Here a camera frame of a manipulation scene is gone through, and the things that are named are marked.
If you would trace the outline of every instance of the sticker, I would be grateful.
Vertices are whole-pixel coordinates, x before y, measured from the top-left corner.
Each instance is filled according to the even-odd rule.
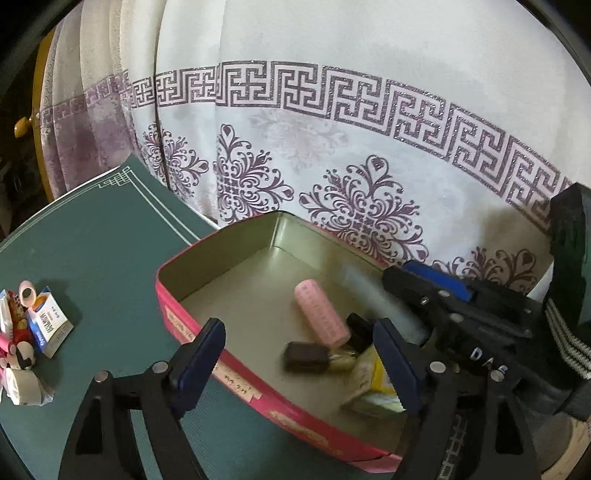
[[[247,403],[250,403],[253,397],[257,400],[262,397],[261,392],[221,362],[216,363],[212,374]]]
[[[164,307],[164,309],[166,310],[166,317],[170,323],[172,323],[173,327],[176,328],[178,333],[183,335],[187,343],[195,340],[195,335],[183,322],[181,322],[181,319],[178,318],[168,307]]]
[[[292,432],[303,433],[314,443],[322,445],[324,448],[329,448],[329,441],[325,437],[319,433],[316,433],[314,430],[303,427],[284,413],[280,413],[277,410],[271,410],[269,412],[269,416],[276,419],[276,421],[281,423],[288,430],[291,430]]]

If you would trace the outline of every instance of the label on box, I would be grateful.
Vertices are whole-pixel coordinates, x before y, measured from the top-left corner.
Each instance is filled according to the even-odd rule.
[[[250,403],[253,398],[260,400],[262,397],[262,393],[247,380],[221,362],[217,362],[213,367],[212,375],[247,403]]]
[[[181,319],[178,318],[172,310],[170,310],[168,307],[164,307],[164,310],[166,310],[166,317],[170,321],[171,325],[176,331],[178,331],[178,333],[183,335],[186,341],[192,342],[195,340],[195,335],[193,332],[189,330],[189,328],[183,322],[181,322]]]
[[[25,312],[37,347],[51,358],[74,326],[57,304],[49,287],[39,292],[32,307]]]
[[[373,346],[357,359],[348,384],[351,393],[344,404],[351,410],[380,419],[404,411]]]

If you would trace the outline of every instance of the pink container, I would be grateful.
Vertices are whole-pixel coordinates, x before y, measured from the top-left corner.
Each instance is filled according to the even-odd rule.
[[[338,283],[343,264],[380,278],[383,266],[285,212],[234,223],[187,248],[158,271],[156,292],[170,333],[190,342],[209,317],[226,325],[213,375],[250,407],[301,440],[372,473],[393,472],[404,416],[388,422],[339,408],[345,378],[285,375],[290,341],[314,341],[294,287],[318,281],[341,319],[366,314]]]

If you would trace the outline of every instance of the greek key pattern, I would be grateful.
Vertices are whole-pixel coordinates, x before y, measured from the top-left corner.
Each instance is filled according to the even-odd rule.
[[[132,108],[209,102],[279,108],[399,140],[470,175],[548,231],[549,200],[571,182],[502,128],[432,93],[391,79],[314,63],[227,61],[129,83],[127,72],[53,107],[53,121],[117,92]],[[46,112],[41,113],[42,124]]]
[[[129,171],[130,170],[131,170],[131,167],[125,167],[121,171],[115,173],[115,175],[111,175],[110,177],[107,177],[101,183],[99,183],[99,188],[101,189],[102,187],[109,187],[109,186],[121,187],[121,186],[129,183],[131,181],[129,179]]]
[[[53,123],[60,122],[77,113],[86,112],[98,102],[115,96],[119,97],[122,102],[134,105],[132,84],[129,82],[127,70],[105,77],[86,89],[82,95],[77,95],[42,110],[39,112],[41,126],[51,127]]]

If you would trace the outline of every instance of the yellow knob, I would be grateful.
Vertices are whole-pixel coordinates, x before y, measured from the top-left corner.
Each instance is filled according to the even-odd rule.
[[[14,125],[14,136],[16,138],[22,137],[29,131],[29,128],[31,128],[31,119],[24,116]]]

